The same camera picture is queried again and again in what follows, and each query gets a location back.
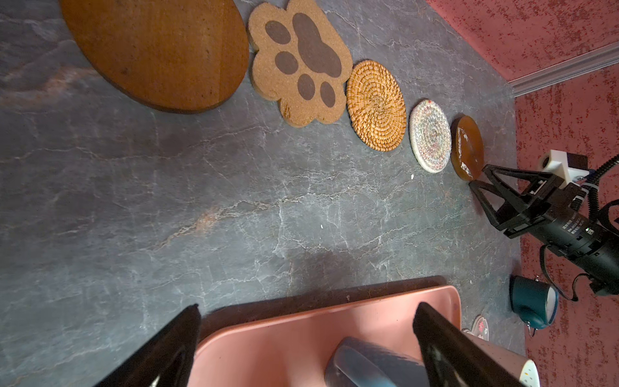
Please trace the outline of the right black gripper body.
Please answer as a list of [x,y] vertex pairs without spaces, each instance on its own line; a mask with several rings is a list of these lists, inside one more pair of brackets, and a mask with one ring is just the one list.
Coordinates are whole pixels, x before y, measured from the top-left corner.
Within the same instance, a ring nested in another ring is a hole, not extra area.
[[520,195],[514,203],[505,200],[502,216],[505,235],[511,239],[533,235],[543,243],[539,251],[541,271],[551,284],[546,252],[568,259],[583,270],[596,295],[618,294],[618,235],[570,208],[579,189],[570,185],[546,195]]

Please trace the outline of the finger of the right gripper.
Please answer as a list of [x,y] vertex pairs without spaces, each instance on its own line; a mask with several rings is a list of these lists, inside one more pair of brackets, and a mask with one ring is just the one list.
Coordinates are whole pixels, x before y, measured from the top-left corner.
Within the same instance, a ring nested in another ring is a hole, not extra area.
[[[472,181],[468,184],[474,196],[480,203],[488,221],[498,231],[507,232],[515,229],[520,222],[520,193],[502,180],[491,182]],[[503,200],[501,206],[495,210],[485,193],[490,193]]]
[[511,169],[487,164],[484,175],[517,212],[540,206],[561,187],[564,179],[553,173]]

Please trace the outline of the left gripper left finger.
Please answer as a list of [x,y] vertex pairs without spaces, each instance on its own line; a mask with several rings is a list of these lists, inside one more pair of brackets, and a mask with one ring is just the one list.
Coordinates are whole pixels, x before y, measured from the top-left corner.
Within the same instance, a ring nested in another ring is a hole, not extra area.
[[201,314],[185,308],[98,386],[187,386],[198,345]]

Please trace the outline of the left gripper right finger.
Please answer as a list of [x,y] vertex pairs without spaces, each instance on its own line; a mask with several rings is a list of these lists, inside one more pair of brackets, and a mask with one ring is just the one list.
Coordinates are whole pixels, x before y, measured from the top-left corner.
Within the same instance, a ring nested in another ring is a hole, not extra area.
[[430,304],[413,322],[431,386],[520,386],[521,383]]

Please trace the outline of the pink flower coaster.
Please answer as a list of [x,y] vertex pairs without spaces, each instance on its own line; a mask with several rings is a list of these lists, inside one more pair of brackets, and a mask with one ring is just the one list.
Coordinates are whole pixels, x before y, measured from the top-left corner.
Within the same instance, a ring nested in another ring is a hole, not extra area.
[[473,335],[478,339],[489,341],[488,320],[481,314],[477,315],[470,328],[463,328],[463,333]]

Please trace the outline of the glossy amber round coaster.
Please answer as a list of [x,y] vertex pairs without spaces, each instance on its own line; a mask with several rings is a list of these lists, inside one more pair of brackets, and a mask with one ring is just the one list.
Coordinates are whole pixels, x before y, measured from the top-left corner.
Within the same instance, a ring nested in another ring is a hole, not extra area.
[[462,115],[452,124],[451,164],[464,181],[476,180],[485,166],[485,146],[477,123]]

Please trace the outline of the cream lace round coaster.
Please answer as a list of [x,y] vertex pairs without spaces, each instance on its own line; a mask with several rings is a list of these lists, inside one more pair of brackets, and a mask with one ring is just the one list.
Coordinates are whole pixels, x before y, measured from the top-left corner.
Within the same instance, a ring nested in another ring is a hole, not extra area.
[[417,162],[431,174],[442,172],[451,156],[451,130],[440,106],[423,99],[409,116],[409,139]]

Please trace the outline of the pink plastic tray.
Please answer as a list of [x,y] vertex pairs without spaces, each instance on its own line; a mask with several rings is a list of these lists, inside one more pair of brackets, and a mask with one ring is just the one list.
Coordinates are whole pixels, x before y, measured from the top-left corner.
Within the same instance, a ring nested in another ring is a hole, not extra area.
[[323,386],[338,344],[355,337],[412,358],[419,303],[429,303],[455,327],[461,301],[451,285],[371,298],[223,328],[198,345],[191,386]]

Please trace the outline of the woven tan round coaster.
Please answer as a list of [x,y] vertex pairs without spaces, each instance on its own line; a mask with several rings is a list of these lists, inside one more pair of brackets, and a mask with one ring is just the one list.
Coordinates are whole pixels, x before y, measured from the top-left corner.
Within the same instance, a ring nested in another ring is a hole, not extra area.
[[347,84],[347,108],[358,137],[379,152],[397,148],[406,133],[406,104],[393,74],[376,61],[354,66]]

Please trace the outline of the brown paw print coaster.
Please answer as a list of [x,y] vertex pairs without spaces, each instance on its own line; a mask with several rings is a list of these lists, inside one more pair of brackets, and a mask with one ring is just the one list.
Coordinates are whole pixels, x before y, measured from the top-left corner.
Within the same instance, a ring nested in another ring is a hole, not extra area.
[[290,1],[286,8],[261,3],[250,14],[248,35],[256,53],[251,83],[261,97],[278,103],[287,124],[340,119],[352,57],[315,1]]

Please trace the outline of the dark brown round coaster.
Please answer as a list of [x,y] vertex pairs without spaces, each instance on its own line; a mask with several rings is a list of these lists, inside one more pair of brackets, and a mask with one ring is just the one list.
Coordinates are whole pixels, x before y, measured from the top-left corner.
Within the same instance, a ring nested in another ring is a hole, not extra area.
[[62,1],[77,46],[111,84],[161,111],[198,113],[239,88],[248,35],[232,1]]

